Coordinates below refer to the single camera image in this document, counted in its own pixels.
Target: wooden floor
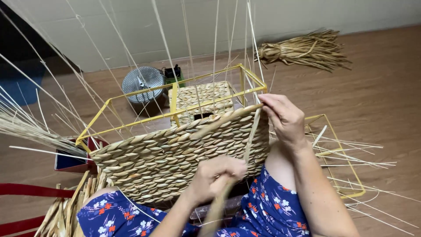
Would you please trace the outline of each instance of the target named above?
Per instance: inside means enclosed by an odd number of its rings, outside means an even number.
[[[395,191],[397,194],[418,200],[421,200],[420,38],[421,26],[341,36],[339,42],[345,44],[343,52],[353,62],[350,65],[352,70],[339,68],[329,73],[299,65],[286,66],[283,63],[270,64],[268,69],[263,69],[265,82],[270,84],[277,65],[272,93],[287,95],[307,116],[327,114],[339,139],[384,145],[383,149],[377,150],[375,156],[358,154],[358,158],[373,162],[398,162],[397,166],[388,170],[377,170],[367,166],[356,167],[356,172],[364,185]],[[232,57],[238,54],[240,55],[233,64],[244,63],[241,51],[232,53]],[[217,56],[217,70],[227,65],[227,59],[226,54]],[[185,77],[187,74],[192,77],[191,65],[187,73],[187,59],[179,59],[176,62],[183,69]],[[61,60],[48,59],[47,64],[59,83],[64,86],[84,122],[88,123],[98,111],[95,103]],[[168,62],[148,65],[157,68],[169,67]],[[256,74],[260,76],[258,65],[255,67]],[[129,70],[129,67],[112,70],[119,84]],[[196,75],[209,73],[212,70],[213,56],[195,58]],[[109,71],[84,73],[83,76],[103,100],[121,94]],[[45,75],[42,86],[60,102],[66,103],[50,75]],[[95,96],[95,100],[100,106],[102,105],[98,96]],[[43,114],[52,130],[61,135],[75,135],[70,129],[61,127],[51,116],[54,113],[59,114],[51,99],[40,93],[40,101]],[[124,122],[134,121],[136,117],[126,101],[121,100],[115,105],[122,114]],[[37,104],[29,107],[37,117],[40,116]],[[117,126],[118,121],[109,117],[113,125]],[[148,131],[167,128],[169,121],[163,120],[146,126]],[[107,127],[111,126],[104,117],[94,125],[94,129],[98,131]],[[145,130],[142,126],[137,126],[133,128],[133,132],[141,134],[145,133]],[[112,142],[121,139],[115,132],[104,135],[104,138]],[[62,187],[70,187],[80,180],[81,175],[53,171],[53,155],[14,150],[8,146],[20,145],[42,149],[45,147],[32,141],[3,135],[0,139],[0,149],[3,153],[0,157],[1,183],[36,184],[48,187],[55,187],[56,183],[61,183]],[[359,200],[368,200],[371,197],[373,195],[367,194]],[[0,213],[2,213],[0,223],[6,223],[44,214],[51,204],[51,199],[0,197],[0,203]],[[419,202],[380,193],[369,204],[421,226]],[[358,205],[357,209],[415,235],[421,234],[420,229],[363,205]],[[370,217],[354,213],[353,216],[362,236],[406,235]]]

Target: red metal frame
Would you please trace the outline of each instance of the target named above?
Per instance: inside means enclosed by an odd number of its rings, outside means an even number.
[[[71,198],[75,193],[74,190],[52,189],[41,186],[17,184],[17,183],[0,183],[0,195],[26,195],[37,197],[61,197]],[[45,215],[30,218],[22,221],[15,221],[0,224],[0,236],[8,234],[17,234],[26,230],[37,228],[41,225]],[[34,236],[36,231],[16,235],[19,237]]]

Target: woman's hand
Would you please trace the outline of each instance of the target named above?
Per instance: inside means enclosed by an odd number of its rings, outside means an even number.
[[[225,155],[202,161],[182,195],[185,195],[192,205],[197,206],[222,192],[230,177],[241,180],[246,171],[247,165],[244,160]]]
[[[260,94],[263,110],[272,121],[278,139],[292,152],[307,147],[304,134],[304,113],[285,95]]]

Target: yellow metal frame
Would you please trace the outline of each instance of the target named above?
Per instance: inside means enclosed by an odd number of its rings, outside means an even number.
[[[332,124],[330,124],[330,121],[329,121],[328,117],[327,117],[325,114],[320,114],[320,115],[315,115],[315,116],[311,116],[311,117],[307,117],[307,118],[305,118],[305,121],[306,121],[306,125],[305,125],[305,126],[309,129],[309,131],[310,131],[311,135],[313,136],[313,139],[316,139],[317,135],[313,134],[313,132],[312,132],[312,130],[311,130],[311,127],[310,127],[310,124],[312,124],[313,122],[315,122],[316,120],[318,120],[318,119],[320,119],[320,118],[322,118],[322,117],[326,119],[326,121],[327,121],[327,125],[329,126],[330,130],[332,131],[332,133],[333,133],[333,135],[334,135],[335,139],[336,139],[336,140],[338,140],[338,137],[337,137],[337,135],[336,135],[336,133],[335,133],[335,130],[333,130]],[[337,143],[338,143],[338,145],[339,145],[339,148],[337,148],[337,149],[333,149],[332,151],[342,151],[342,153],[343,153],[344,155],[346,155],[345,151],[343,151],[343,148],[342,148],[341,143],[340,143],[340,142],[337,142]],[[321,152],[321,153],[316,153],[316,156],[325,156],[325,155],[329,155],[329,154],[331,154],[331,152]],[[354,176],[355,176],[355,178],[357,179],[358,184],[360,185],[360,187],[361,187],[362,191],[360,191],[360,192],[355,192],[355,193],[353,193],[353,194],[348,194],[348,195],[345,195],[345,196],[341,196],[341,198],[342,198],[342,199],[346,199],[346,198],[349,198],[349,197],[351,197],[351,198],[354,198],[354,197],[360,197],[360,196],[362,196],[363,194],[365,194],[365,193],[366,193],[366,190],[364,189],[364,186],[362,186],[362,183],[361,183],[361,181],[360,181],[360,178],[358,178],[358,175],[357,175],[357,173],[355,172],[354,167],[351,165],[351,162],[349,161],[349,159],[348,159],[348,158],[346,158],[346,159],[347,159],[347,162],[348,162],[348,164],[350,165],[349,167],[351,168],[352,172],[354,173]],[[324,157],[323,157],[323,160],[324,160],[325,164],[327,165],[326,158],[324,158]],[[332,171],[330,170],[330,168],[329,168],[329,167],[327,167],[327,169],[329,170],[330,176],[331,176],[332,178],[334,178],[333,173],[332,173]],[[333,180],[333,183],[335,184],[335,186],[339,186],[339,185],[338,185],[338,183],[336,182],[336,180]]]
[[[105,102],[105,104],[102,106],[102,108],[99,110],[99,112],[90,121],[90,123],[85,128],[85,130],[83,130],[83,132],[79,135],[79,137],[76,139],[75,143],[76,143],[76,145],[81,145],[87,152],[91,152],[90,149],[83,142],[83,139],[85,139],[87,137],[96,136],[96,135],[99,135],[99,134],[115,131],[115,130],[118,130],[118,129],[126,129],[129,132],[129,134],[131,134],[128,127],[134,126],[136,124],[141,124],[141,123],[153,121],[153,120],[156,120],[156,119],[167,118],[167,117],[174,117],[174,120],[176,121],[177,126],[180,126],[180,123],[179,123],[178,117],[177,117],[178,114],[185,113],[186,111],[198,109],[199,106],[211,105],[214,102],[219,102],[219,101],[222,101],[222,100],[231,99],[233,97],[238,97],[238,96],[241,98],[241,102],[243,103],[243,105],[245,105],[244,104],[245,103],[245,96],[244,96],[245,94],[258,92],[258,91],[263,91],[263,93],[267,92],[267,85],[264,82],[262,82],[253,72],[251,72],[249,69],[245,68],[242,64],[238,64],[236,66],[217,71],[217,72],[215,72],[215,74],[227,72],[227,71],[230,71],[230,70],[233,70],[233,69],[239,69],[240,70],[240,87],[241,87],[240,92],[236,92],[232,95],[229,95],[229,96],[226,96],[226,97],[223,97],[223,98],[215,99],[215,101],[207,101],[207,102],[203,102],[199,105],[193,105],[193,106],[189,106],[189,107],[183,108],[183,109],[177,109],[177,104],[176,104],[177,91],[178,91],[177,89],[179,88],[178,82],[174,82],[174,83],[166,84],[166,85],[162,85],[162,86],[157,86],[157,87],[154,87],[154,88],[142,89],[142,90],[139,90],[139,91],[136,91],[136,92],[131,92],[131,93],[123,94],[123,95],[120,95],[120,96],[117,96],[117,97],[114,97],[114,98],[110,98]],[[212,76],[212,75],[214,75],[214,73],[208,73],[208,74],[201,75],[201,76],[198,76],[198,77],[195,77],[195,78],[189,78],[187,80],[184,80],[183,83],[194,81],[194,80],[197,80],[197,79],[200,79],[200,78],[203,78],[203,77]],[[245,90],[245,87],[244,87],[245,75],[248,75],[251,78],[251,80],[253,80],[258,85],[258,87],[253,88],[253,89]],[[163,89],[163,88],[169,88],[169,87],[172,87],[172,89],[173,89],[171,96],[172,96],[172,98],[174,98],[171,101],[169,113],[161,114],[161,115],[154,116],[154,117],[151,117],[151,118],[146,118],[146,119],[136,121],[136,122],[133,122],[133,123],[129,123],[129,124],[123,124],[120,127],[115,127],[113,129],[109,129],[109,130],[101,131],[101,132],[98,132],[98,133],[86,135],[88,129],[95,123],[95,121],[104,112],[105,108],[107,108],[107,107],[109,107],[111,109],[112,113],[118,118],[118,120],[121,123],[123,123],[120,116],[117,114],[117,111],[112,106],[113,100],[118,99],[118,98],[122,98],[122,97],[127,97],[127,96],[132,96],[132,95],[144,93],[144,92],[154,91],[154,90]]]

